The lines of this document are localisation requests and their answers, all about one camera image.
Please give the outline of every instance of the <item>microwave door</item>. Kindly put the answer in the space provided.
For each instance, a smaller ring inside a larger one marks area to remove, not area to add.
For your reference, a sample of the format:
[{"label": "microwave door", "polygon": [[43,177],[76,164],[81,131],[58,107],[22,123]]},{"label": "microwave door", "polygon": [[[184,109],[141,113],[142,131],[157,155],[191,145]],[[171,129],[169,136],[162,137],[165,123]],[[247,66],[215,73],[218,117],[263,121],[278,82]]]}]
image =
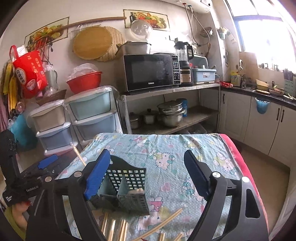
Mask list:
[{"label": "microwave door", "polygon": [[124,66],[128,91],[173,85],[170,55],[125,55]]}]

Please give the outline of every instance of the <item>window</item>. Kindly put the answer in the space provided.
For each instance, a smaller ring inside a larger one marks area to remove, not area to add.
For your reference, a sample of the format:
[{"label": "window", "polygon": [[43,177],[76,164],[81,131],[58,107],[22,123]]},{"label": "window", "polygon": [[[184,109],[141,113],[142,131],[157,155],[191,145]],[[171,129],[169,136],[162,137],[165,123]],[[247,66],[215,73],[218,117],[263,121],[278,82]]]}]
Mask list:
[{"label": "window", "polygon": [[242,51],[253,52],[258,64],[296,72],[295,46],[281,15],[267,0],[227,0]]}]

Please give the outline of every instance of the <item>pink cloth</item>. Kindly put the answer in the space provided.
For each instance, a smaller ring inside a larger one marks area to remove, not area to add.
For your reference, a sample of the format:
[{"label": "pink cloth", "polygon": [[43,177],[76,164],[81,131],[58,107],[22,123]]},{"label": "pink cloth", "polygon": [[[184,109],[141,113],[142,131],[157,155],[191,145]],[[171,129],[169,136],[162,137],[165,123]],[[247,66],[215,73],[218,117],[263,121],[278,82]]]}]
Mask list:
[{"label": "pink cloth", "polygon": [[268,229],[268,220],[267,220],[267,213],[265,211],[265,208],[264,208],[264,205],[263,205],[263,202],[262,202],[262,199],[260,197],[260,194],[258,192],[258,189],[256,187],[256,184],[254,182],[254,179],[251,175],[251,172],[248,168],[248,166],[246,165],[246,163],[244,162],[244,159],[242,158],[240,152],[238,151],[238,149],[236,148],[235,144],[232,142],[232,140],[225,134],[219,134],[222,139],[225,141],[225,143],[227,144],[227,146],[229,147],[230,151],[231,151],[231,154],[233,156],[233,158],[235,159],[235,161],[237,162],[239,168],[241,169],[242,171],[242,174],[246,177],[248,177],[255,189],[255,192],[257,193],[257,196],[259,198],[259,201],[261,203],[261,206],[262,206],[262,209],[263,209],[263,212],[264,212],[264,216],[265,216],[265,219],[266,219],[266,224],[267,224],[267,229]]},{"label": "pink cloth", "polygon": [[8,117],[6,113],[6,108],[3,104],[2,95],[0,95],[0,132],[8,128]]}]

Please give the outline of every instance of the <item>hello kitty tablecloth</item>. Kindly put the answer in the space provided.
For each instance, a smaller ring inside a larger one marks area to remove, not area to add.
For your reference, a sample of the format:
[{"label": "hello kitty tablecloth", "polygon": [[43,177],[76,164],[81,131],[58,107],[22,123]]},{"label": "hello kitty tablecloth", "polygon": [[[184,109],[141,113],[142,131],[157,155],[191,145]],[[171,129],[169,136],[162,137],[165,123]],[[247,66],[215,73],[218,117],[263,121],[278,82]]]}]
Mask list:
[{"label": "hello kitty tablecloth", "polygon": [[[186,150],[192,150],[199,161],[207,163],[212,171],[218,171],[226,178],[240,179],[243,175],[248,176],[257,191],[241,155],[226,135],[101,133],[82,151],[81,156],[86,163],[95,161],[104,148],[108,149],[111,155],[121,157],[135,167],[147,168],[146,176],[149,179],[152,194],[149,200],[150,215],[132,216],[115,212],[108,217],[118,221],[117,227],[121,218],[128,221],[129,230],[126,240],[132,240],[146,233],[179,208],[183,208],[183,212],[164,226],[162,232],[166,233],[165,237],[168,240],[173,240],[180,232],[183,233],[182,240],[189,238],[205,208],[206,201],[196,191],[184,165],[183,156]],[[81,161],[76,158],[58,178],[69,177],[83,167]],[[231,197],[227,196],[214,238],[223,233],[230,202]],[[64,203],[72,235],[81,238],[66,198]],[[93,210],[93,215],[101,226],[103,210]],[[149,236],[147,240],[158,240],[159,233],[160,230]]]}]

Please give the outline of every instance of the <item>red plastic basin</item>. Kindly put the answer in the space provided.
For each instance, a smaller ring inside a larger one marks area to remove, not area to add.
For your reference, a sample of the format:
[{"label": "red plastic basin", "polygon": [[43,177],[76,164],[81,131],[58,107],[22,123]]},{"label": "red plastic basin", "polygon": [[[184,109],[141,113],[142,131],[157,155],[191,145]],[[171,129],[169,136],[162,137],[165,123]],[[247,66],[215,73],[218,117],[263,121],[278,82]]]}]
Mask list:
[{"label": "red plastic basin", "polygon": [[95,89],[100,87],[102,73],[103,72],[85,74],[67,81],[67,84],[74,94],[78,94],[86,90]]}]

